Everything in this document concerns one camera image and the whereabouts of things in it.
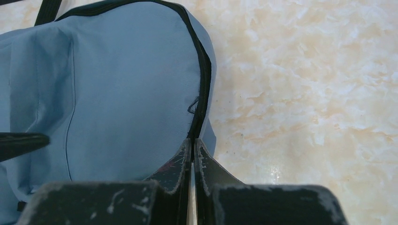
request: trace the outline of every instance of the fabric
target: fabric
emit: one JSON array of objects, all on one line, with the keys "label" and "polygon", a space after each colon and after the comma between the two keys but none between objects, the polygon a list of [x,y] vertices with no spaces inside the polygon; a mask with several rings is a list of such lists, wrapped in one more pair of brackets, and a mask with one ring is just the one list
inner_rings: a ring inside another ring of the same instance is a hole
[{"label": "fabric", "polygon": [[[210,38],[189,16],[215,75]],[[0,165],[0,225],[47,182],[141,180],[187,137],[198,53],[168,7],[138,2],[12,31],[0,36],[0,59],[0,132],[51,138]],[[200,136],[214,148],[207,117]]]}]

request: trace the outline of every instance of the black strap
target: black strap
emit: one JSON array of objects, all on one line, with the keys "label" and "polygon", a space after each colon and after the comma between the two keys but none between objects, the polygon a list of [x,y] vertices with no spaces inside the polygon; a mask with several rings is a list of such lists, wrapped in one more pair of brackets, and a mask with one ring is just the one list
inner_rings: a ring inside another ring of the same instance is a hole
[{"label": "black strap", "polygon": [[36,133],[0,133],[0,162],[41,149],[50,138]]},{"label": "black strap", "polygon": [[43,0],[36,18],[35,26],[55,20],[62,0]]},{"label": "black strap", "polygon": [[8,4],[8,3],[13,3],[13,2],[16,2],[16,1],[22,1],[22,0],[0,0],[0,6]]},{"label": "black strap", "polygon": [[18,202],[18,206],[17,206],[16,210],[18,212],[22,212],[23,209],[25,208],[25,205],[26,205],[26,202]]}]

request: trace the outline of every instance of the floor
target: floor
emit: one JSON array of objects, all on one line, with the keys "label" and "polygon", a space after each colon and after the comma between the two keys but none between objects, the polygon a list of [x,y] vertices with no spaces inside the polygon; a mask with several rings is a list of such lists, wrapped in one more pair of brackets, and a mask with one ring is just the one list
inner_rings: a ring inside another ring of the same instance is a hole
[{"label": "floor", "polygon": [[[64,0],[68,9],[95,0]],[[208,30],[215,158],[246,183],[319,184],[351,225],[398,221],[398,1],[177,0]],[[0,33],[41,0],[0,7]]]}]

